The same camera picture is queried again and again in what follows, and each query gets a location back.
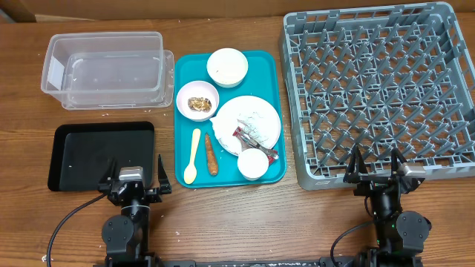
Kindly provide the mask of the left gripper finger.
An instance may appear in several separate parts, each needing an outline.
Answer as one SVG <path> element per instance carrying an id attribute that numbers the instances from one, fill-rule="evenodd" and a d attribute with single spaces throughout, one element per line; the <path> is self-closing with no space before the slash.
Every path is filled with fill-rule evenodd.
<path id="1" fill-rule="evenodd" d="M 99 183 L 100 184 L 105 184 L 105 183 L 109 183 L 111 180 L 113 180 L 117 176 L 116 175 L 116 170 L 117 170 L 117 159 L 112 158 L 111 161 L 108 163 L 108 167 L 105 171 L 105 174 L 99 180 Z"/>
<path id="2" fill-rule="evenodd" d="M 170 194 L 172 192 L 171 184 L 169 182 L 168 176 L 163 166 L 162 157 L 159 154 L 157 159 L 157 178 L 160 184 L 159 192 L 160 194 Z"/>

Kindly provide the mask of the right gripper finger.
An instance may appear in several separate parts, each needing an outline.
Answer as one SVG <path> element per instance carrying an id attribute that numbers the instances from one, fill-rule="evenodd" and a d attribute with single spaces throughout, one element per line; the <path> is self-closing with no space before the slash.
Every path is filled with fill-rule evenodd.
<path id="1" fill-rule="evenodd" d="M 345 183 L 360 183 L 368 176 L 366 165 L 364 164 L 363 157 L 360 149 L 355 145 L 352 149 L 350 163 L 347 166 L 343 182 Z"/>
<path id="2" fill-rule="evenodd" d="M 406 163 L 407 160 L 402 155 L 401 151 L 398 148 L 393 148 L 390 153 L 390 167 L 391 167 L 391 178 L 403 177 L 405 175 L 404 171 L 399 169 L 400 164 Z"/>

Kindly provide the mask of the brown food scrap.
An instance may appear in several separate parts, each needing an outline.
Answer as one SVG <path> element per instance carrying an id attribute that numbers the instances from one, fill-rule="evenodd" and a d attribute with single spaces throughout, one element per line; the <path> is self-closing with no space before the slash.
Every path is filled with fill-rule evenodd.
<path id="1" fill-rule="evenodd" d="M 212 109 L 212 103 L 205 97 L 191 97 L 188 99 L 188 107 L 193 111 L 209 112 Z"/>

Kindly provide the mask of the white paper cup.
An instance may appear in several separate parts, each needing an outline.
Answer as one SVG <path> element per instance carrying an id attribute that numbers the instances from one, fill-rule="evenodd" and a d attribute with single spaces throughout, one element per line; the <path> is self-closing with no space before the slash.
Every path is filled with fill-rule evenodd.
<path id="1" fill-rule="evenodd" d="M 239 154 L 237 167 L 245 179 L 254 181 L 260 179 L 267 172 L 269 159 L 263 151 L 249 148 Z"/>

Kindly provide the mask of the red snack wrapper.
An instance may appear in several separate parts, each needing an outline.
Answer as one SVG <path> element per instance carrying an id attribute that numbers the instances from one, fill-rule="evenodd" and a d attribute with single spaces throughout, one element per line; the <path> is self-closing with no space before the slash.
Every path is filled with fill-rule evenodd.
<path id="1" fill-rule="evenodd" d="M 258 141 L 253 139 L 248 133 L 246 133 L 242 128 L 237 127 L 233 136 L 236 136 L 242 142 L 246 143 L 250 148 L 258 149 L 264 152 L 268 158 L 269 164 L 271 165 L 274 161 L 279 159 L 278 152 L 276 150 L 265 148 Z"/>

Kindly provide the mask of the pink bowl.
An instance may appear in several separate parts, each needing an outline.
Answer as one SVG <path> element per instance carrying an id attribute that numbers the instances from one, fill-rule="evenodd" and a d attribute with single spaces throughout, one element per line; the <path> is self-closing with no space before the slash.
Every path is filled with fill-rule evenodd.
<path id="1" fill-rule="evenodd" d="M 188 107 L 188 99 L 191 97 L 205 97 L 212 103 L 212 109 L 209 112 L 193 111 Z M 176 106 L 178 111 L 186 118 L 202 122 L 211 118 L 217 111 L 220 97 L 214 85 L 204 81 L 193 81 L 185 84 L 178 91 L 176 96 Z"/>

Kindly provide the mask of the pale green bowl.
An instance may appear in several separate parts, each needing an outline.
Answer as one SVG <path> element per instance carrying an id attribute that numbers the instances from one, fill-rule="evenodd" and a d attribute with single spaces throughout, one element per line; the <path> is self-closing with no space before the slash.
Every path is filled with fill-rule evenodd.
<path id="1" fill-rule="evenodd" d="M 222 88 L 237 87 L 249 69 L 247 58 L 234 48 L 225 47 L 211 54 L 206 63 L 210 78 Z"/>

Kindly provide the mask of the white napkin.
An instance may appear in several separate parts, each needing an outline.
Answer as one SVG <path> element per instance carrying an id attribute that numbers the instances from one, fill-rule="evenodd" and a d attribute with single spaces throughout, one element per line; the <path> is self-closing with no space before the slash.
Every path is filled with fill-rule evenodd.
<path id="1" fill-rule="evenodd" d="M 275 116 L 256 111 L 224 113 L 211 118 L 211 122 L 218 142 L 234 155 L 240 154 L 248 147 L 233 136 L 237 127 L 242 128 L 265 148 L 273 148 L 281 133 L 281 124 Z"/>

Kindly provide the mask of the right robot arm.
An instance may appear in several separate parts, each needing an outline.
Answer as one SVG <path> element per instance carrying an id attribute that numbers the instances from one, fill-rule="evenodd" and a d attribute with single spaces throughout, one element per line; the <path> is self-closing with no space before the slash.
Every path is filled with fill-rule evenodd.
<path id="1" fill-rule="evenodd" d="M 415 211 L 404 211 L 403 194 L 415 191 L 425 181 L 425 169 L 408 162 L 394 148 L 390 152 L 390 172 L 370 174 L 357 146 L 353 147 L 344 182 L 355 184 L 353 194 L 364 198 L 371 221 L 357 225 L 342 235 L 373 225 L 376 247 L 358 253 L 346 266 L 421 266 L 423 252 L 432 224 Z"/>

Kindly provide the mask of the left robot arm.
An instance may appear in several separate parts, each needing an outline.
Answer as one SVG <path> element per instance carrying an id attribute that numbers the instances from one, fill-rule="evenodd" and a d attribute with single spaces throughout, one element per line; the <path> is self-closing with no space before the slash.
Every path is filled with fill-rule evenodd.
<path id="1" fill-rule="evenodd" d="M 121 208 L 120 214 L 110 217 L 102 227 L 106 244 L 105 266 L 163 266 L 160 258 L 149 250 L 150 204 L 162 201 L 171 193 L 161 159 L 157 160 L 156 188 L 146 188 L 143 168 L 124 167 L 117 170 L 114 159 L 98 183 L 98 191 Z"/>

